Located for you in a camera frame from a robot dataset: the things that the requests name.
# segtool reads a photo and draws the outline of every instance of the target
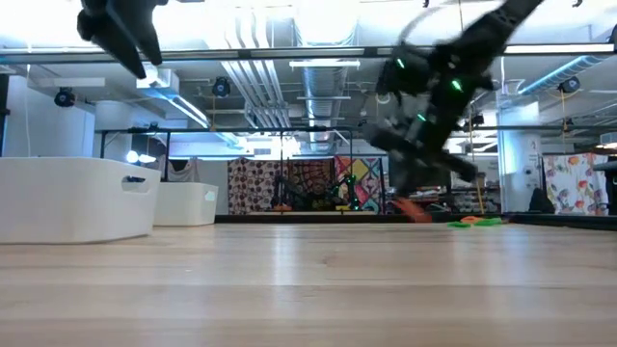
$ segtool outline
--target wooden table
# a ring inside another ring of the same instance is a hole
[[[617,233],[217,225],[0,247],[0,346],[617,345]]]

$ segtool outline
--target green led light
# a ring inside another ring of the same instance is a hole
[[[463,91],[463,86],[461,86],[461,82],[459,82],[459,80],[453,80],[452,81],[452,87],[454,87],[454,89],[459,91],[459,92]]]

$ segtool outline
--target white storage box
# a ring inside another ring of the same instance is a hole
[[[192,182],[161,183],[154,224],[158,227],[211,225],[219,187]]]
[[[128,176],[142,183],[125,183]],[[0,158],[0,243],[91,243],[152,231],[160,172],[96,158]]]

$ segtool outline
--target ceiling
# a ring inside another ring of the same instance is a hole
[[[341,1],[341,4],[352,0]],[[160,33],[164,49],[206,49],[205,36],[222,35],[220,26],[230,18],[235,18],[239,27],[243,16],[253,6],[254,13],[266,13],[267,38],[273,47],[292,47],[296,45],[293,15],[298,11],[299,1],[253,0],[253,1],[206,1],[205,4],[179,4],[171,2],[164,8],[157,9],[154,22]],[[315,0],[314,7],[328,3],[327,0]],[[430,15],[421,7],[422,0],[361,0],[356,7],[341,7],[324,13],[320,21],[323,30],[332,30],[338,18],[346,15],[358,15],[358,27],[354,38],[355,45],[389,45],[396,41],[399,31],[413,18],[422,18],[413,30],[408,41],[416,44],[432,44],[438,40],[446,40],[456,36],[461,30],[461,18],[464,26],[469,25],[478,16],[500,4],[496,1],[462,1],[459,7],[457,1],[431,1]],[[48,47],[88,47],[76,37],[74,18],[79,11],[80,2],[70,0],[19,0],[12,1],[13,14],[8,20],[0,22],[0,44],[5,49],[31,47],[34,52],[38,48]],[[40,11],[28,11],[32,6],[38,6]],[[568,1],[546,0],[536,13],[512,38],[511,43],[571,43],[604,41],[610,30],[617,23],[617,3],[606,0],[584,0],[579,8],[573,8]],[[38,28],[54,27],[50,31],[33,29],[32,23],[38,23]],[[563,64],[570,62],[575,56],[534,56],[506,57],[496,59],[491,73],[496,80],[524,80],[528,84]],[[274,62],[279,77],[284,100],[289,104],[304,106],[304,101],[298,96],[305,95],[301,70],[291,68],[289,60]],[[342,101],[338,124],[356,125],[362,119],[375,121],[393,111],[393,102],[388,105],[378,105],[372,94],[379,73],[381,61],[378,59],[360,60],[360,67],[348,68],[344,95],[351,100]],[[231,94],[225,99],[213,99],[211,86],[217,76],[227,73],[219,62],[192,61],[167,62],[163,68],[173,69],[180,77],[180,92],[182,96],[204,111],[238,110],[244,108],[244,98],[232,85]],[[595,124],[613,121],[608,108],[600,117],[590,117],[594,111],[617,103],[617,59],[609,58],[603,63],[585,70],[578,75],[581,81],[581,91],[566,95],[561,99],[558,91],[548,91],[533,95],[540,102],[543,123],[558,124],[564,117],[575,118],[576,124]],[[103,77],[105,88],[76,89],[81,97],[89,101],[104,99],[127,100],[134,102],[144,110],[138,117],[138,122],[159,121],[173,125],[176,120],[186,117],[169,103],[157,100],[143,100],[144,96],[136,89],[135,78],[118,64],[80,64],[80,65],[46,65],[31,69],[31,78],[83,78]],[[494,110],[494,98],[489,97],[483,109]],[[414,102],[408,102],[410,108]],[[218,126],[243,126],[246,124],[240,114],[216,114],[215,123]],[[308,120],[297,118],[293,124],[309,125]],[[593,142],[597,133],[577,132],[582,142]]]

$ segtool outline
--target green object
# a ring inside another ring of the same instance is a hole
[[[449,227],[471,227],[471,224],[461,223],[461,222],[452,222],[447,224]]]
[[[453,80],[452,81],[452,87],[454,87],[454,89],[459,91],[459,92],[463,91],[463,86],[461,85],[461,82],[459,80]]]
[[[479,227],[492,227],[492,226],[500,226],[501,218],[489,218],[486,220],[479,221],[475,224],[475,226]]]

